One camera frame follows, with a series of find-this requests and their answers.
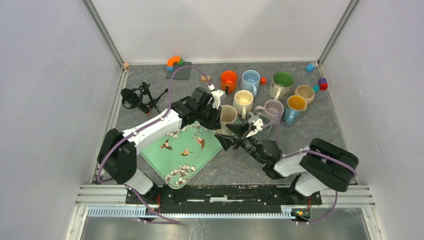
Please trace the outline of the cream paisley mug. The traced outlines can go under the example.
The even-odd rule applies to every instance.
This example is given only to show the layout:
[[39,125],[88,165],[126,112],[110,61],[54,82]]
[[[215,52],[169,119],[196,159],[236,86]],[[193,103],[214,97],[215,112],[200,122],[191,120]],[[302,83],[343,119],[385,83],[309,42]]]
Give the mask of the cream paisley mug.
[[237,121],[238,112],[232,105],[223,105],[220,113],[220,130],[223,135],[231,135],[233,132],[227,127],[227,124],[234,124]]

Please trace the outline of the grey mug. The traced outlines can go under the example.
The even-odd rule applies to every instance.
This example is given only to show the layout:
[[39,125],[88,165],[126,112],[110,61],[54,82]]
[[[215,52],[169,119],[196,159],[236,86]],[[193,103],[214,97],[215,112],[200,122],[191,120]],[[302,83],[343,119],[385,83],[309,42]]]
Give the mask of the grey mug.
[[269,138],[270,134],[271,134],[271,129],[272,129],[272,120],[270,119],[270,117],[265,115],[265,114],[254,114],[253,112],[249,112],[248,116],[249,116],[249,121],[254,116],[258,116],[262,120],[262,123],[263,123],[262,130],[257,132],[252,137],[257,141],[267,140]]

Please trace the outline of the orange mug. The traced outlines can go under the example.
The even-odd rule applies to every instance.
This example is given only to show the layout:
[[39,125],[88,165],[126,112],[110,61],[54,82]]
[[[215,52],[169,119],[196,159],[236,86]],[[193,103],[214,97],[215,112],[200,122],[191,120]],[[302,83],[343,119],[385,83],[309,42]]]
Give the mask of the orange mug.
[[237,88],[238,75],[232,70],[226,70],[220,75],[221,89],[226,93],[233,93]]

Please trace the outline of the mauve mug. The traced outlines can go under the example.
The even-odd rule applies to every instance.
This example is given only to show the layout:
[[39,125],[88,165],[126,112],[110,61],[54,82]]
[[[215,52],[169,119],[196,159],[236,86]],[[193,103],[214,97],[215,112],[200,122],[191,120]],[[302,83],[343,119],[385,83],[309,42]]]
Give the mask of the mauve mug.
[[284,105],[279,100],[270,99],[263,106],[256,106],[253,112],[268,116],[271,119],[271,124],[275,126],[280,123],[284,110]]

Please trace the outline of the light blue ribbed mug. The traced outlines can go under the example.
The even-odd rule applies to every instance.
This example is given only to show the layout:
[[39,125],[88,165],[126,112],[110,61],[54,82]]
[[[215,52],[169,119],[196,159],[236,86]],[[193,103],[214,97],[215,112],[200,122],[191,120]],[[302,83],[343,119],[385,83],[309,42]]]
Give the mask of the light blue ribbed mug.
[[256,70],[246,70],[241,76],[240,90],[249,91],[256,97],[260,86],[260,80],[261,76]]

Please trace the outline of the blue tan small mug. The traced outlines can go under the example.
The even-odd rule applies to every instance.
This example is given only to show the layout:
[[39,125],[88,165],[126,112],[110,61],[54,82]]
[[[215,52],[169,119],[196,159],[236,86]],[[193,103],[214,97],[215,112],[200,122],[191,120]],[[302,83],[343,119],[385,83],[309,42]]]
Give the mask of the blue tan small mug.
[[306,100],[299,95],[292,95],[287,99],[284,107],[283,120],[287,126],[295,123],[301,115],[307,110]]

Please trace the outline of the floral cream mug green inside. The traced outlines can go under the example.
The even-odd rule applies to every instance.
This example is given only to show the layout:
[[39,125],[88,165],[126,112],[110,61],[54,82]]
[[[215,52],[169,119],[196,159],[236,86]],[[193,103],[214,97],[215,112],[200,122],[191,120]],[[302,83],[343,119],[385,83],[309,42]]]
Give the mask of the floral cream mug green inside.
[[295,82],[292,74],[286,71],[279,71],[273,75],[273,80],[269,88],[269,95],[274,100],[285,99]]

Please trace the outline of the tan ceramic mug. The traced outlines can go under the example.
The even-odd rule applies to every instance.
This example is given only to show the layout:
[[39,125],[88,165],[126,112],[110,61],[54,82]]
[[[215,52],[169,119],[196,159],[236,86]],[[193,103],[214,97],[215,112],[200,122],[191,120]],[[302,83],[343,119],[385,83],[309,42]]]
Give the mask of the tan ceramic mug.
[[302,97],[306,104],[311,104],[315,99],[315,91],[308,85],[300,85],[294,90],[294,94]]

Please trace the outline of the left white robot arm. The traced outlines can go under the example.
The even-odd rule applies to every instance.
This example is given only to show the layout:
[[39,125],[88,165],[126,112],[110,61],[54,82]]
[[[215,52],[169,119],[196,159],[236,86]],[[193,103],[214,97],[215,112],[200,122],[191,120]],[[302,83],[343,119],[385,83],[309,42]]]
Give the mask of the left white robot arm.
[[137,167],[137,156],[150,143],[170,132],[175,132],[194,122],[208,130],[220,125],[221,101],[226,93],[215,89],[197,87],[190,96],[169,103],[168,108],[158,116],[124,131],[109,130],[103,140],[97,157],[98,172],[105,170],[110,179],[119,185],[126,185],[138,193],[145,204],[157,198],[155,184]]

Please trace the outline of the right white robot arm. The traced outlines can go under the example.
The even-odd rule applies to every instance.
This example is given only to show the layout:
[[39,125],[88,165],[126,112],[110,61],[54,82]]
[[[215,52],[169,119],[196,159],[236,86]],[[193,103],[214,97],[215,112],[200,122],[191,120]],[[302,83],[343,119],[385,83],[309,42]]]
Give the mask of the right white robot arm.
[[314,138],[309,145],[284,154],[274,140],[259,142],[254,139],[263,128],[261,121],[228,124],[232,135],[216,133],[214,136],[225,151],[242,148],[260,163],[265,174],[273,180],[296,175],[289,189],[289,199],[302,204],[317,191],[329,188],[346,192],[353,178],[359,159],[353,153],[321,138]]

